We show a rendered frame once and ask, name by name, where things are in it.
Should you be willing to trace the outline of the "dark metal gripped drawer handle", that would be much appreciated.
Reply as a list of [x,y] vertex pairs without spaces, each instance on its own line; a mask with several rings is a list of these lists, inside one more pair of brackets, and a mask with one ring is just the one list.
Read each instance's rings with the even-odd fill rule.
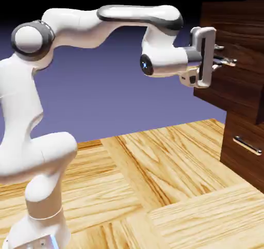
[[230,58],[222,57],[219,55],[214,55],[213,62],[214,64],[217,64],[217,65],[227,65],[230,67],[235,67],[237,63],[237,59],[230,59]]

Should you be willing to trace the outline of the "dark wood pulled drawer front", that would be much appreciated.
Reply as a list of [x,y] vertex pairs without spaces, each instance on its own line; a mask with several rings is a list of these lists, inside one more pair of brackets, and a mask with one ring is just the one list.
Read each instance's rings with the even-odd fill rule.
[[264,122],[264,0],[205,2],[201,26],[217,30],[217,54],[236,59],[234,67],[222,66],[212,75],[208,89],[194,96],[253,124]]

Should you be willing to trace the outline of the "dark wood closed drawer front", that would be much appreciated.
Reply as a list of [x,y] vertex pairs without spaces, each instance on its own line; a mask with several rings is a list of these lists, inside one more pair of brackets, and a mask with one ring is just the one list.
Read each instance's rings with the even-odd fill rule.
[[[240,136],[245,142],[262,149],[262,155],[257,156],[234,142],[234,136]],[[264,123],[255,125],[228,112],[220,161],[264,193]]]

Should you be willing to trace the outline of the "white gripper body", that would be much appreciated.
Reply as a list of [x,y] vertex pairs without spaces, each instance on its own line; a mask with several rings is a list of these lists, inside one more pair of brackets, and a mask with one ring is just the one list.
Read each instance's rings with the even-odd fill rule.
[[198,69],[197,88],[211,85],[216,30],[213,27],[194,27],[191,29],[190,63]]

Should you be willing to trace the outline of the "dark wood cabinet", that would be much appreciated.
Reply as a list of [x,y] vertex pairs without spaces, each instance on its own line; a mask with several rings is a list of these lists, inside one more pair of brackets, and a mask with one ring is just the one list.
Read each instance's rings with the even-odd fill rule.
[[[228,113],[228,111],[226,111],[227,113]],[[234,113],[234,112],[231,112],[231,113]],[[236,114],[236,113],[234,113],[234,114]],[[238,116],[240,116],[240,115],[238,115]],[[243,118],[242,116],[240,116],[241,118]],[[245,118],[243,118],[243,119],[245,119]],[[247,120],[247,119],[245,119],[245,120]],[[260,124],[262,124],[262,123],[264,123],[264,122],[261,122]],[[255,125],[259,125],[259,124],[255,124]]]

